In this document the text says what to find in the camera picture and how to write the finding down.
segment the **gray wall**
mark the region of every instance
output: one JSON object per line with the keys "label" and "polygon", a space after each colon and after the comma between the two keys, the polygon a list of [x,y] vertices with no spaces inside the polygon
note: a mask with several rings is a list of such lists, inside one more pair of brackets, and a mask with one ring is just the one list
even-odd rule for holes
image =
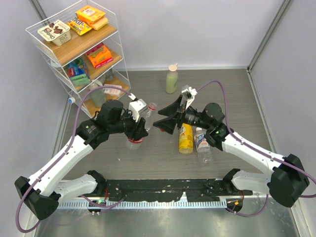
{"label": "gray wall", "polygon": [[[47,15],[77,0],[39,0]],[[94,0],[118,18],[127,67],[248,66],[282,0]]]}
{"label": "gray wall", "polygon": [[[253,70],[278,152],[298,155],[316,176],[316,1],[295,0]],[[316,192],[311,183],[306,194]],[[316,236],[316,200],[301,203]]]}
{"label": "gray wall", "polygon": [[[19,201],[14,181],[50,158],[67,94],[33,46],[25,28],[39,19],[27,0],[0,14],[0,236],[15,237]],[[25,221],[25,210],[21,220]]]}

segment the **shelf tier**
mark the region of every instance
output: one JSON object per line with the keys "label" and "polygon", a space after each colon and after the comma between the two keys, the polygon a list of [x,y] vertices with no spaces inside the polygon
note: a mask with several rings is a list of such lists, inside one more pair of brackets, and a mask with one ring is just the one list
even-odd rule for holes
{"label": "shelf tier", "polygon": [[[119,78],[116,78],[116,77],[113,78],[112,81],[105,81],[105,84],[121,85],[124,90],[127,90],[127,91],[130,90],[130,87],[128,85],[126,85],[124,82],[122,82]],[[106,99],[107,100],[118,100],[122,95],[124,95],[124,92],[121,92],[119,96],[111,96],[111,95],[106,94]],[[94,103],[92,102],[91,99],[86,100],[84,102],[84,104],[92,116],[95,115],[96,111],[101,110],[101,107],[94,106]]]}
{"label": "shelf tier", "polygon": [[53,51],[56,58],[59,60],[59,63],[64,66],[116,31],[117,29],[110,24],[102,27],[98,31],[92,29],[82,36],[70,29],[71,40],[63,45],[57,46],[54,43],[48,43],[45,40],[43,41],[43,44]]}
{"label": "shelf tier", "polygon": [[[83,60],[87,66],[89,75],[90,75],[90,80],[93,81],[95,80],[98,76],[100,76],[102,73],[104,73],[107,69],[109,69],[110,67],[112,67],[114,64],[118,63],[119,61],[121,61],[123,58],[122,56],[120,56],[119,54],[117,54],[116,52],[114,52],[113,50],[111,50],[109,48],[109,51],[111,52],[111,55],[113,57],[113,61],[103,65],[102,67],[99,68],[95,68],[92,63],[90,62],[90,60],[88,59],[88,57],[84,54],[83,55]],[[86,87],[86,85],[84,86],[75,86],[77,91],[80,91],[82,88]]]}

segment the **white rack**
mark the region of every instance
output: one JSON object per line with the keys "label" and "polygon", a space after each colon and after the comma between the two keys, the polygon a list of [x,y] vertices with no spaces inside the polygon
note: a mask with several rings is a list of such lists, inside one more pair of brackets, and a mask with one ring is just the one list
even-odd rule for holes
{"label": "white rack", "polygon": [[[90,5],[105,12],[106,17],[109,20],[108,25],[98,31],[91,30],[85,33],[83,36],[77,35],[72,29],[70,29],[72,39],[62,46],[55,46],[54,43],[47,43],[38,34],[38,29],[48,25],[49,23],[55,22],[56,20],[61,20],[64,23],[72,20],[74,17],[76,17],[75,12],[86,5]],[[64,87],[68,95],[76,99],[77,105],[81,102],[84,95],[88,92],[88,86],[94,83],[96,80],[100,79],[100,77],[104,75],[108,70],[113,71],[114,80],[107,81],[105,83],[122,85],[125,90],[130,90],[130,82],[128,79],[125,57],[119,35],[117,18],[116,15],[110,10],[100,6],[99,4],[91,0],[80,0],[77,3],[69,6],[68,8],[62,10],[61,12],[58,12],[57,14],[28,27],[26,29],[26,32],[30,35],[35,46],[40,50],[54,74],[57,76],[57,78],[59,78],[62,86]],[[89,70],[91,82],[90,84],[85,86],[74,86],[68,77],[65,66],[82,55],[84,57],[84,53],[86,53],[88,50],[101,42],[103,42],[111,51],[113,61],[105,64],[98,69],[95,69],[88,60],[85,60],[85,63]],[[53,62],[57,64],[60,68],[57,69],[52,66]],[[120,73],[116,70],[116,68],[125,68],[125,72]],[[107,99],[119,99],[122,95],[123,93],[121,93],[120,96],[117,97],[107,95]],[[100,110],[100,108],[94,107],[89,98],[87,98],[87,100],[84,102],[81,109],[89,117],[93,117],[95,111]]]}

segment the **orange snack package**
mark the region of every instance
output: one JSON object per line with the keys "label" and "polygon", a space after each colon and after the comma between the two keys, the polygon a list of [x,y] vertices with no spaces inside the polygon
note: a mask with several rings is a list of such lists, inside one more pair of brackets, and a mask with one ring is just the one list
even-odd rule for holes
{"label": "orange snack package", "polygon": [[86,55],[95,68],[99,68],[104,64],[113,61],[111,52],[103,43],[99,43],[97,46],[90,49]]}
{"label": "orange snack package", "polygon": [[98,20],[102,19],[105,15],[105,12],[87,5],[76,11],[76,14],[79,20],[84,21],[88,26],[92,27],[91,24],[94,24]]}

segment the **green bottle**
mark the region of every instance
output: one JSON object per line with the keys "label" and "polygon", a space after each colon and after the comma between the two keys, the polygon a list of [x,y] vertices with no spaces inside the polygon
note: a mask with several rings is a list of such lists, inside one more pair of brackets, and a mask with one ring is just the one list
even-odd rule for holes
{"label": "green bottle", "polygon": [[169,72],[166,78],[166,92],[172,94],[177,90],[178,83],[178,64],[171,64],[169,67]]}

